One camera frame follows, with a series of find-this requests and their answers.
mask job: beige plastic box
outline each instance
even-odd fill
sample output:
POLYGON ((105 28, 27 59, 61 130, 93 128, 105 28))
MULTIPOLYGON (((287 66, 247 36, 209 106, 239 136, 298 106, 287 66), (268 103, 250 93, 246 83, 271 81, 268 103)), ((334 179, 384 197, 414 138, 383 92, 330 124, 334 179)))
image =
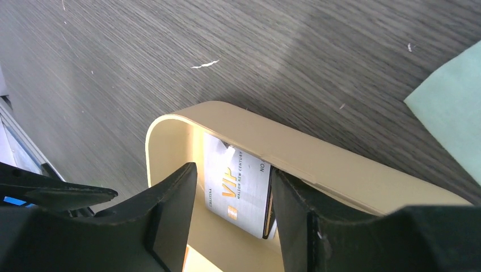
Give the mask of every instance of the beige plastic box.
POLYGON ((205 132, 374 215, 405 205, 470 205, 447 190, 242 108, 201 103, 157 118, 145 144, 149 187, 186 162, 197 164, 186 271, 284 271, 277 233, 272 240, 257 239, 205 207, 205 132))

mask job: gray wood surface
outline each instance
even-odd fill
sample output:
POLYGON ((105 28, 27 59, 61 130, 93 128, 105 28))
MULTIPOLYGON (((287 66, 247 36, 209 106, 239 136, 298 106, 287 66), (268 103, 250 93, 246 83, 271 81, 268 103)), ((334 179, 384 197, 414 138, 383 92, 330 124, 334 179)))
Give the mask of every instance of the gray wood surface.
POLYGON ((117 201, 147 186, 153 119, 222 100, 480 203, 403 104, 480 39, 471 0, 0 1, 16 119, 69 181, 117 201))

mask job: white speck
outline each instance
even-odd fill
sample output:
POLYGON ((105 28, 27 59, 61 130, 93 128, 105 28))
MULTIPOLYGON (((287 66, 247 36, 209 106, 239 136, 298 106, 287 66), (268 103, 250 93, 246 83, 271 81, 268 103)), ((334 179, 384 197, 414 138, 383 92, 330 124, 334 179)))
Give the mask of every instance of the white speck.
POLYGON ((202 68, 202 67, 208 67, 208 66, 210 66, 210 65, 212 65, 212 64, 214 64, 214 63, 217 63, 217 62, 219 62, 219 61, 220 61, 220 59, 218 59, 218 60, 216 60, 216 61, 213 61, 213 62, 206 63, 206 64, 202 64, 201 66, 192 66, 191 68, 192 68, 192 69, 199 69, 199 68, 202 68))
POLYGON ((74 54, 77 56, 78 58, 78 55, 75 53, 74 49, 72 48, 72 46, 69 44, 69 42, 67 41, 67 39, 65 38, 64 34, 63 33, 60 33, 62 35, 62 37, 64 38, 64 41, 67 43, 67 45, 70 47, 70 50, 72 50, 72 52, 74 52, 74 54))

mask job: mint green napkin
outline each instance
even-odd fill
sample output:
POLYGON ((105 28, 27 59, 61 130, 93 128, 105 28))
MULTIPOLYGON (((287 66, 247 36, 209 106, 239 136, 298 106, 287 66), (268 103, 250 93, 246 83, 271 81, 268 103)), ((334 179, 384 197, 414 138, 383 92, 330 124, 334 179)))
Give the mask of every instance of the mint green napkin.
POLYGON ((481 184, 481 42, 437 69, 404 102, 481 184))

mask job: orange square logo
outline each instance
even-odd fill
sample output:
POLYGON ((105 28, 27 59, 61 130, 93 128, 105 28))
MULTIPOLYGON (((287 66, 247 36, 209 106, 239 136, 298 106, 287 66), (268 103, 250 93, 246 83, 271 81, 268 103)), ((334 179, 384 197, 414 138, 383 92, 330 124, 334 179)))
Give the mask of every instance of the orange square logo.
POLYGON ((237 220, 237 209, 236 208, 233 208, 231 206, 228 206, 227 207, 227 215, 234 219, 234 220, 237 220))

